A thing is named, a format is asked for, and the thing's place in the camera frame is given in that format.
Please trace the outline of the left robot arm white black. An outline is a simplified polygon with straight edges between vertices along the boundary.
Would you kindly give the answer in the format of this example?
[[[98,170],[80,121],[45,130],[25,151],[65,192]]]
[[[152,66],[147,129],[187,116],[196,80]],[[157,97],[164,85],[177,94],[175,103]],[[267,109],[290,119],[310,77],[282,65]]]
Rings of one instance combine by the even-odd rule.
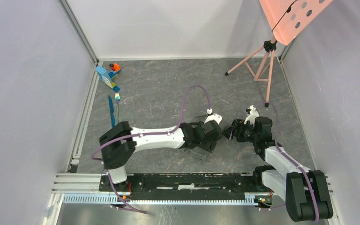
[[[222,129],[216,120],[181,123],[160,129],[130,127],[127,121],[118,123],[100,136],[100,151],[110,184],[117,191],[128,187],[125,165],[139,151],[170,148],[200,148],[212,152],[221,139]]]

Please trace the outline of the grey cloth napkin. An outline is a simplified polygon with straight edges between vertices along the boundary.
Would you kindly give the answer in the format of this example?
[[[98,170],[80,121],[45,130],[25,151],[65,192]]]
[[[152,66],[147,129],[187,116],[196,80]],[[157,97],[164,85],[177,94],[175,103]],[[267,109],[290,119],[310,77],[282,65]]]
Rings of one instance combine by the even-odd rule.
[[[194,123],[204,122],[207,116],[208,116],[207,114],[195,116],[191,120],[191,122]],[[190,157],[196,160],[206,161],[208,158],[208,152],[206,150],[201,149],[200,147],[195,147],[193,149],[185,148],[183,151],[185,154],[188,154]]]

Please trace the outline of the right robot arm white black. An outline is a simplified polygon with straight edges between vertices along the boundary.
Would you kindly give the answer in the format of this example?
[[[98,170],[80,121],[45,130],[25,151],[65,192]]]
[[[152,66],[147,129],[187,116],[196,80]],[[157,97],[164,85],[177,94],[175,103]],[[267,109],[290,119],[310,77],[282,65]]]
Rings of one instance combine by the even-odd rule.
[[[294,222],[332,218],[334,211],[325,174],[292,158],[273,139],[272,125],[271,119],[259,116],[254,122],[235,119],[223,131],[229,140],[252,143],[255,153],[269,164],[255,169],[253,188],[257,191],[269,188],[276,193]]]

